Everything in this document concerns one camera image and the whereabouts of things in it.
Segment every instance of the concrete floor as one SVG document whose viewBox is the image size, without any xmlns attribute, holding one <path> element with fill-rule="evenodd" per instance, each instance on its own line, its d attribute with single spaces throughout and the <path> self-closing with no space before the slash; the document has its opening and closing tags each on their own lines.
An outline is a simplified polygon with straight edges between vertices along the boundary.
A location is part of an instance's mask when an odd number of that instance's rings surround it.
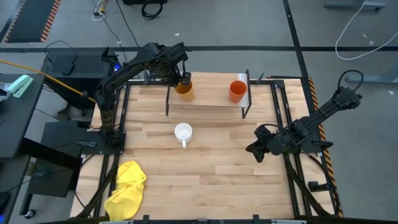
<svg viewBox="0 0 398 224">
<path fill-rule="evenodd" d="M 391 38 L 398 28 L 398 1 L 383 2 L 387 7 L 382 11 L 361 13 L 355 19 L 342 38 L 341 46 L 366 47 L 371 43 L 378 46 Z M 321 0 L 290 0 L 289 3 L 302 47 L 334 46 L 342 28 L 354 14 L 353 11 L 326 10 L 323 7 L 325 2 Z M 0 1 L 0 27 L 6 23 L 16 4 L 16 0 Z M 104 22 L 91 20 L 92 9 L 90 0 L 62 1 L 45 43 L 1 42 L 0 49 L 40 48 L 55 40 L 64 40 L 73 47 L 118 47 L 117 40 Z M 199 46 L 293 46 L 284 6 L 279 0 L 170 0 L 159 18 L 153 21 L 144 20 L 141 13 L 132 7 L 122 5 L 122 9 L 140 44 L 156 40 L 165 45 L 184 41 L 187 45 Z M 106 9 L 106 20 L 124 47 L 135 47 L 112 0 Z M 390 45 L 397 46 L 398 39 Z M 361 53 L 341 54 L 349 57 Z M 134 52 L 127 53 L 128 58 L 133 56 Z M 192 52 L 188 56 L 187 68 L 191 71 L 241 72 L 248 68 L 253 77 L 262 72 L 266 75 L 301 76 L 295 52 L 207 51 Z M 342 72 L 358 69 L 365 75 L 383 74 L 397 65 L 398 52 L 376 52 L 353 61 L 342 61 L 334 52 L 304 52 L 303 56 L 322 104 L 334 92 Z M 44 54 L 1 53 L 0 58 L 40 68 Z M 0 72 L 28 73 L 3 64 L 0 64 Z M 398 110 L 398 86 L 363 85 L 358 91 L 364 96 L 358 108 L 337 113 L 324 123 L 327 139 L 335 143 L 330 152 L 343 211 L 346 217 L 398 220 L 398 140 L 395 130 L 398 124 L 395 112 Z M 55 114 L 65 104 L 56 94 L 43 91 L 37 107 Z M 44 124 L 55 120 L 38 111 L 34 118 L 27 137 L 40 141 Z M 72 195 L 67 198 L 35 197 L 32 208 L 38 210 L 38 214 L 31 220 L 17 216 L 19 200 L 10 223 L 64 220 L 69 216 L 72 198 Z"/>
</svg>

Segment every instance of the yellow towel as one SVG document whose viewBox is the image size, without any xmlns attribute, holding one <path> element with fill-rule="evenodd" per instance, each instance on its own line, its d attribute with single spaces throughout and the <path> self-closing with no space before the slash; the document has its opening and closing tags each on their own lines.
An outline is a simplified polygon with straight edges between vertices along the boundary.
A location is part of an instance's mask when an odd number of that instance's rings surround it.
<svg viewBox="0 0 398 224">
<path fill-rule="evenodd" d="M 144 182 L 147 179 L 136 161 L 119 165 L 116 177 L 117 189 L 106 199 L 104 208 L 111 221 L 132 218 L 142 202 Z"/>
</svg>

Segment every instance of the light blue object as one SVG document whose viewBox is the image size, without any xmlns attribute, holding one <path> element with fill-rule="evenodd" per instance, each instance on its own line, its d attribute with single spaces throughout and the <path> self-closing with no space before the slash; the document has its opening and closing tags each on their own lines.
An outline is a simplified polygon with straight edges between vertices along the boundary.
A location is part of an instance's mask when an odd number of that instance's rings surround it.
<svg viewBox="0 0 398 224">
<path fill-rule="evenodd" d="M 9 93 L 13 93 L 15 98 L 20 98 L 32 82 L 32 77 L 23 75 L 15 80 L 10 86 L 8 86 L 7 91 Z"/>
</svg>

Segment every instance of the orange mug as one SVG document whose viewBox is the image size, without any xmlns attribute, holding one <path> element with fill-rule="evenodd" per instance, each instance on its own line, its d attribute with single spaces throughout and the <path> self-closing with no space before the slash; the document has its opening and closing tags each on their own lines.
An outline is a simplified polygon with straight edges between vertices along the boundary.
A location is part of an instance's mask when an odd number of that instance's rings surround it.
<svg viewBox="0 0 398 224">
<path fill-rule="evenodd" d="M 248 87 L 244 82 L 239 80 L 233 81 L 229 86 L 229 100 L 233 103 L 239 103 L 247 90 Z"/>
<path fill-rule="evenodd" d="M 191 101 L 194 98 L 193 85 L 191 81 L 189 82 L 189 85 L 178 83 L 178 85 L 174 87 L 174 90 L 178 95 L 180 95 L 181 99 L 185 101 Z"/>
</svg>

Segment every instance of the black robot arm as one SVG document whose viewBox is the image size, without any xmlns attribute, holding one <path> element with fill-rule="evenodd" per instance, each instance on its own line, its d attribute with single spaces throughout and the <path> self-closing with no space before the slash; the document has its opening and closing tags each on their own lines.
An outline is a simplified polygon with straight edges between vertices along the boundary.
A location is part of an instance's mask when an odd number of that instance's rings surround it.
<svg viewBox="0 0 398 224">
<path fill-rule="evenodd" d="M 187 51 L 183 43 L 166 47 L 157 43 L 148 43 L 138 50 L 137 56 L 125 64 L 120 70 L 105 77 L 99 83 L 94 98 L 101 113 L 102 126 L 99 130 L 105 144 L 110 147 L 119 145 L 121 135 L 114 129 L 115 91 L 117 88 L 144 70 L 156 73 L 164 85 L 177 86 L 178 83 L 189 84 L 190 73 L 181 74 L 177 65 L 188 60 Z"/>
<path fill-rule="evenodd" d="M 257 141 L 250 144 L 246 150 L 253 153 L 258 162 L 262 162 L 264 154 L 269 152 L 273 155 L 306 152 L 304 148 L 301 148 L 301 145 L 304 141 L 311 141 L 310 135 L 320 123 L 337 111 L 355 109 L 359 106 L 362 96 L 355 93 L 356 89 L 352 90 L 340 86 L 339 81 L 338 89 L 330 100 L 310 116 L 296 119 L 286 127 L 279 127 L 276 133 L 271 133 L 266 128 L 269 125 L 275 126 L 274 124 L 260 125 L 254 132 Z M 328 141 L 313 141 L 312 143 L 321 145 L 322 149 L 333 145 Z"/>
</svg>

